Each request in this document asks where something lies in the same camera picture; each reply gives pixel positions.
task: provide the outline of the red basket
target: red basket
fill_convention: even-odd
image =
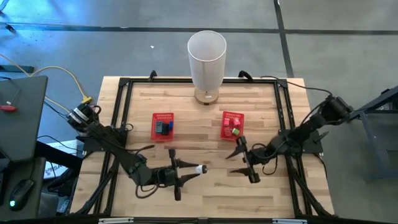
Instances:
[[[169,132],[169,135],[163,135],[162,133],[156,133],[156,122],[162,121],[163,123],[170,124],[173,121],[173,128]],[[154,141],[173,141],[174,138],[174,113],[154,113],[152,115],[152,130],[150,131],[150,138]]]
[[[225,118],[229,118],[229,119],[233,119],[233,118],[238,118],[239,119],[239,122],[241,123],[241,128],[239,129],[240,130],[240,132],[239,132],[239,135],[231,135],[231,136],[227,136],[226,134],[225,134],[225,132],[224,132],[224,119]],[[230,140],[230,141],[235,141],[235,140],[237,140],[237,138],[238,137],[240,137],[240,136],[242,136],[243,135],[243,126],[244,126],[244,114],[241,114],[241,113],[234,113],[234,112],[229,112],[229,111],[224,111],[223,112],[223,119],[221,120],[221,132],[220,132],[220,138],[221,139],[224,139],[224,140]],[[231,129],[233,129],[234,127],[233,127],[233,125],[230,123],[229,124],[229,127],[231,128]]]

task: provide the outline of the gray floor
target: gray floor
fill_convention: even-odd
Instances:
[[[287,29],[398,29],[394,0],[280,0]],[[277,28],[272,0],[10,0],[2,21],[121,27]],[[0,30],[0,52],[21,65],[58,65],[72,71],[87,94],[97,96],[105,75],[189,75],[186,43],[191,33]],[[286,77],[278,34],[223,34],[226,76]],[[326,88],[358,108],[398,83],[398,36],[288,35],[295,77]],[[69,108],[81,96],[58,70],[47,94]],[[308,92],[311,106],[322,93]],[[398,222],[398,180],[366,183],[373,158],[360,123],[327,127],[323,140],[335,212],[345,218]],[[39,134],[64,141],[75,132],[44,109]]]

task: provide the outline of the wooden tabletop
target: wooden tabletop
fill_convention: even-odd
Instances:
[[[99,120],[104,125],[111,122],[119,78],[103,79],[98,104],[102,107]],[[290,78],[288,81],[304,85],[301,78]],[[144,151],[148,166],[170,165],[167,149],[175,148],[177,158],[206,164],[208,173],[188,181],[182,188],[182,200],[176,202],[173,187],[159,189],[147,199],[137,199],[134,195],[135,183],[120,167],[112,216],[294,217],[285,159],[279,156],[276,173],[271,176],[262,174],[262,167],[257,165],[256,170],[261,181],[250,184],[247,177],[229,173],[245,164],[241,160],[242,155],[226,160],[225,157],[231,154],[236,143],[220,139],[223,111],[234,111],[245,115],[244,135],[248,147],[257,142],[266,145],[279,129],[274,87],[266,84],[222,84],[217,103],[210,106],[197,103],[193,90],[191,83],[135,83],[127,119],[127,123],[134,125],[134,129],[129,133],[126,148],[134,149],[153,144],[150,140],[152,114],[173,112],[174,141],[156,143],[154,149]],[[293,85],[289,85],[289,92],[295,122],[299,123],[310,111],[307,94],[303,88]],[[123,112],[124,96],[121,105],[118,124]],[[72,212],[83,206],[98,185],[103,156],[103,152],[96,152],[83,161]],[[304,154],[303,163],[310,190],[325,209],[333,213],[321,162],[314,155]],[[272,172],[274,167],[275,159],[266,165],[265,171]],[[192,173],[192,169],[180,169],[179,173]],[[101,211],[106,205],[108,187],[104,192]],[[300,190],[298,195],[300,208],[304,211]]]

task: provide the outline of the black mouse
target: black mouse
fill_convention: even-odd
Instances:
[[[34,182],[30,179],[24,179],[18,182],[10,195],[9,208],[12,211],[18,211],[24,208],[33,185]]]

